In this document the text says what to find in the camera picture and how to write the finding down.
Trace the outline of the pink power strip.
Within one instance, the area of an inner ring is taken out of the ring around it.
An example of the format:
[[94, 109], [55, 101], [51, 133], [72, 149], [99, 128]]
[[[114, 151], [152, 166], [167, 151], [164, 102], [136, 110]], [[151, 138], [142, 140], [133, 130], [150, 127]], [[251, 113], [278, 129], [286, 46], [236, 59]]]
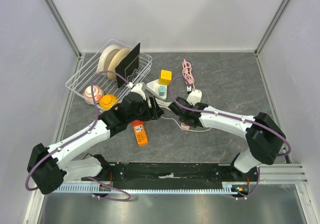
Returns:
[[184, 125], [183, 123], [181, 123], [181, 129], [184, 129], [184, 130], [189, 130], [190, 129], [190, 127], [189, 126], [187, 126], [187, 125]]

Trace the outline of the yellow cube plug adapter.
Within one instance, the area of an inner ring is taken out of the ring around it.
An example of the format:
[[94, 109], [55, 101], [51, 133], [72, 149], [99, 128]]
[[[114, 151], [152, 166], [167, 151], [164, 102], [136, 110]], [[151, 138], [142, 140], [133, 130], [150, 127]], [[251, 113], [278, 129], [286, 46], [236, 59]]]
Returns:
[[158, 83], [160, 85], [169, 86], [172, 80], [172, 72], [169, 70], [161, 70]]

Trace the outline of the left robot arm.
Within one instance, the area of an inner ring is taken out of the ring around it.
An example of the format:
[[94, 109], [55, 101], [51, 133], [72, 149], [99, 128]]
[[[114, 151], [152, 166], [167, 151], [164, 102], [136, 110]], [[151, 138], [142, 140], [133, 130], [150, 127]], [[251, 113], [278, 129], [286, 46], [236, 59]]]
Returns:
[[87, 176], [106, 180], [110, 166], [101, 155], [83, 160], [75, 160], [75, 157], [126, 130], [132, 122], [157, 120], [163, 113], [154, 96], [146, 100], [141, 94], [129, 93], [121, 103], [100, 113], [92, 124], [73, 136], [48, 147], [41, 143], [36, 145], [27, 166], [26, 189], [32, 190], [28, 184], [31, 179], [42, 194], [55, 191], [65, 182]]

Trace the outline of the orange power strip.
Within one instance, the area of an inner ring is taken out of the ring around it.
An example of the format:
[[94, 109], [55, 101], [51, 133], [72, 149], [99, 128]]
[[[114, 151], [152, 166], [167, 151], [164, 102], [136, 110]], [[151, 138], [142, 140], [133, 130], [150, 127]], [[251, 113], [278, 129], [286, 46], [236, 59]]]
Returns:
[[134, 130], [138, 145], [139, 146], [147, 145], [148, 139], [145, 132], [145, 127], [143, 125], [144, 124], [143, 121], [136, 120], [136, 121], [133, 121], [131, 124], [133, 126], [133, 130]]

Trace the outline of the teal plug adapter front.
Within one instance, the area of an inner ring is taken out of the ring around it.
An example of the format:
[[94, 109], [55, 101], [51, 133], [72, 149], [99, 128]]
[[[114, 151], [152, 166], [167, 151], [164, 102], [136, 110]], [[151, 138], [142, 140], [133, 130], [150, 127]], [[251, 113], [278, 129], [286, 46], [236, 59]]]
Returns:
[[158, 93], [159, 95], [162, 97], [162, 96], [165, 96], [167, 94], [167, 86], [165, 85], [160, 85], [159, 88], [158, 88]]

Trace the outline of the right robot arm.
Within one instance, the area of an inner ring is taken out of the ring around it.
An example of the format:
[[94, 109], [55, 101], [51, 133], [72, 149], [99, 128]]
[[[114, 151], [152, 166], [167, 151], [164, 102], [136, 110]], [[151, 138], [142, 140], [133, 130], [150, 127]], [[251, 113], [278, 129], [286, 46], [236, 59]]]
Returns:
[[177, 97], [169, 108], [188, 126], [214, 128], [246, 140], [248, 149], [238, 154], [229, 168], [230, 177], [236, 181], [260, 164], [274, 164], [286, 140], [285, 134], [266, 113], [238, 115], [200, 102], [192, 105], [181, 97]]

